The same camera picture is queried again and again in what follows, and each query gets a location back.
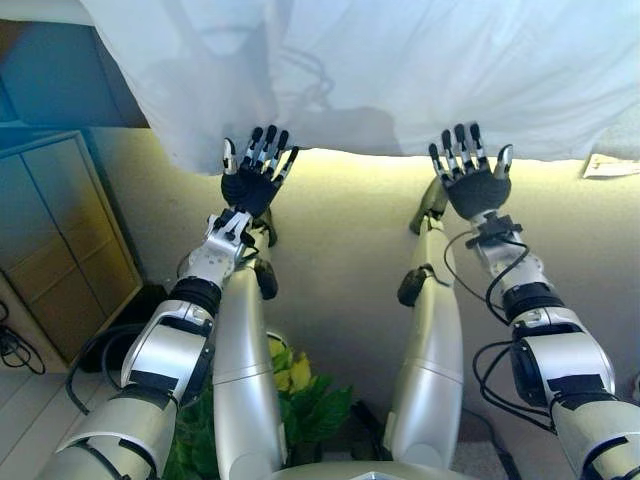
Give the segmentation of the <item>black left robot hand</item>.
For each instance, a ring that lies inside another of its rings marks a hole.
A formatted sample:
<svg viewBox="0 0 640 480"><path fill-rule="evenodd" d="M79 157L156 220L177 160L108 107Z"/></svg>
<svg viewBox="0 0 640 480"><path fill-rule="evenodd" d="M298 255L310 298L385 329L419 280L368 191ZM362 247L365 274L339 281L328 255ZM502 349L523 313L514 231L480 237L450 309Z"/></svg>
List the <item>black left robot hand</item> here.
<svg viewBox="0 0 640 480"><path fill-rule="evenodd" d="M235 211L253 218L267 211L289 175L299 147L288 148L289 132L275 125L255 127L240 162L230 138L223 140L221 192Z"/></svg>

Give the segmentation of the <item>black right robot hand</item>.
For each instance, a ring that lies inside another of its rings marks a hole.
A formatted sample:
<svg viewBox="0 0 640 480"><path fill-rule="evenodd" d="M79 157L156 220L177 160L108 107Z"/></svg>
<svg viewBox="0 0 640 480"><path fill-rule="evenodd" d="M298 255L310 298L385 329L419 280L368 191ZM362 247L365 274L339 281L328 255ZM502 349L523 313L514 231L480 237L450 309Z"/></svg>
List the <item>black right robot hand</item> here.
<svg viewBox="0 0 640 480"><path fill-rule="evenodd" d="M428 154L449 202L460 217L471 220L497 211L506 202L511 191L513 145L503 146L495 166L491 167L478 123L458 123L443 130L440 143L429 144Z"/></svg>

